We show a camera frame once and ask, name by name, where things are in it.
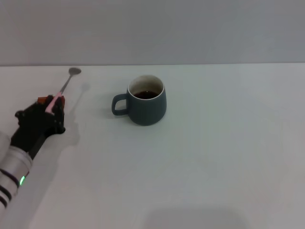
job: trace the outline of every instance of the mug handle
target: mug handle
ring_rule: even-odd
[[[115,105],[118,101],[126,99],[127,94],[118,94],[112,100],[111,110],[114,115],[126,115],[128,114],[127,109],[116,110]]]

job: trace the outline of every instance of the pink spoon handle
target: pink spoon handle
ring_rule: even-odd
[[[46,108],[46,112],[47,113],[50,113],[50,114],[54,114],[53,112],[52,112],[52,108],[54,107],[54,105],[55,105],[55,102],[56,102],[56,100],[59,98],[59,97],[61,97],[61,92],[58,92],[57,94],[56,94],[56,96],[53,98],[53,100],[50,102],[50,104],[48,105],[48,107]]]

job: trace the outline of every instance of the green light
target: green light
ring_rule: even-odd
[[[24,179],[25,179],[25,176],[23,176],[23,177],[21,178],[21,181],[20,181],[20,186],[22,185],[22,183],[23,183]]]

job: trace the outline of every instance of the mug rim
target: mug rim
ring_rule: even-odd
[[[141,98],[138,98],[138,97],[134,96],[134,95],[130,92],[129,86],[131,85],[131,83],[132,83],[134,80],[136,80],[136,79],[138,79],[138,78],[140,78],[140,77],[143,77],[143,76],[153,76],[153,77],[155,77],[155,78],[157,78],[158,80],[161,81],[162,86],[163,86],[163,89],[162,89],[162,91],[161,91],[156,97],[151,98],[151,99],[141,99]],[[138,76],[137,78],[133,79],[133,80],[129,83],[128,87],[127,87],[127,91],[128,91],[129,94],[132,95],[132,97],[134,97],[134,98],[136,98],[136,99],[144,100],[144,101],[153,100],[153,99],[155,99],[155,98],[158,98],[158,97],[164,92],[164,90],[165,90],[165,86],[164,86],[163,81],[162,81],[159,77],[157,77],[157,76],[155,76],[155,75],[140,75],[140,76]]]

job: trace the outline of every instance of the white wall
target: white wall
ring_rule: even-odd
[[[0,0],[0,65],[305,62],[304,0]]]

